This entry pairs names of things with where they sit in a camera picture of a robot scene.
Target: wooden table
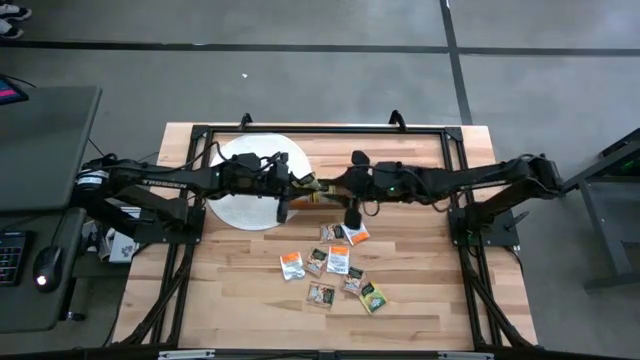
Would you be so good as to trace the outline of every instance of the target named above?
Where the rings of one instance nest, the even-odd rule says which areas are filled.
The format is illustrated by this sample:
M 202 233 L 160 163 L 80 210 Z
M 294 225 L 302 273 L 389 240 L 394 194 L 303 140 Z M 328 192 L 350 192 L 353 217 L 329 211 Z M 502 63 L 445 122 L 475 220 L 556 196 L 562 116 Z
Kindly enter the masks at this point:
M 158 164 L 184 163 L 192 125 L 167 125 Z M 462 129 L 469 166 L 494 163 L 488 128 Z M 216 140 L 224 144 L 237 136 L 222 134 Z M 393 159 L 444 166 L 440 141 L 429 135 L 287 136 L 305 151 L 319 177 L 344 172 L 355 149 L 364 150 L 372 163 Z M 173 190 L 156 191 L 176 196 Z M 496 191 L 479 190 L 476 198 L 482 200 Z M 251 232 L 226 225 L 208 210 L 203 241 L 194 256 L 180 347 L 472 349 L 458 253 L 451 245 L 446 215 L 429 206 L 383 204 L 379 215 L 364 218 L 371 239 L 351 249 L 351 264 L 364 268 L 380 285 L 388 305 L 368 315 L 357 298 L 342 291 L 328 311 L 305 303 L 309 282 L 315 278 L 308 274 L 303 280 L 285 282 L 278 257 L 292 251 L 306 253 L 320 245 L 320 224 L 340 222 L 343 214 L 343 210 L 303 210 L 286 225 Z M 134 259 L 114 341 L 129 335 L 157 299 L 167 248 L 152 245 Z M 516 260 L 504 249 L 489 248 L 487 262 L 496 301 L 522 335 L 535 342 Z M 340 280 L 327 273 L 320 279 L 334 285 Z M 170 304 L 166 323 L 172 312 Z M 483 334 L 489 339 L 483 306 L 480 312 Z M 164 336 L 168 331 L 165 326 Z

